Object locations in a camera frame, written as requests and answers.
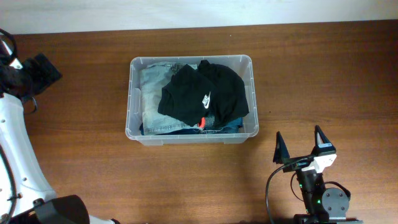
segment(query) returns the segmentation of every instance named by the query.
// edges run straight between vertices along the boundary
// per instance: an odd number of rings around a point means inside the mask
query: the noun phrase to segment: white wall
[[[13,34],[398,19],[398,0],[0,0]]]

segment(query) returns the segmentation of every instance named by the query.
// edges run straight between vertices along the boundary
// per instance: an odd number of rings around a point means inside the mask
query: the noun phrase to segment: black garment
[[[225,65],[210,64],[209,61],[202,60],[198,72],[207,77],[218,90],[211,102],[216,127],[225,126],[249,113],[244,82],[234,70]]]
[[[216,88],[209,79],[185,65],[162,88],[157,111],[194,126],[209,112]]]

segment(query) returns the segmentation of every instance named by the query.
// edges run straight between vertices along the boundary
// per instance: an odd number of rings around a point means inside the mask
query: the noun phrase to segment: brown tabletop
[[[352,193],[349,217],[398,220],[398,21],[18,35],[20,59],[43,52],[63,78],[25,116],[58,196],[122,223],[267,221],[275,134],[309,154],[314,125],[337,148],[324,179]],[[246,54],[260,130],[243,144],[145,147],[125,135],[130,61]],[[271,182],[275,218],[305,213],[292,173]],[[295,182],[294,189],[299,191]]]

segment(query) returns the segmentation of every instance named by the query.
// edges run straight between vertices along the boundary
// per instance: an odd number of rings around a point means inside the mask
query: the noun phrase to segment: white logo
[[[205,95],[205,97],[203,97],[203,100],[201,101],[203,103],[203,106],[205,106],[206,109],[209,108],[210,94],[211,94],[211,92],[209,92],[209,96]]]

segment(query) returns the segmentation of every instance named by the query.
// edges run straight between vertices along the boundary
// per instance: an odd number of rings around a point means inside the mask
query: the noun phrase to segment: clear plastic container
[[[236,134],[186,134],[143,136],[139,130],[142,123],[141,90],[138,71],[156,62],[178,62],[198,64],[201,60],[226,65],[232,68],[243,80],[249,114],[243,118],[243,127]],[[163,144],[191,144],[223,142],[239,144],[259,132],[257,117],[256,93],[254,91],[253,66],[247,55],[221,55],[198,57],[136,57],[130,64],[129,97],[127,100],[126,135],[129,139],[141,142],[145,146],[161,146]]]

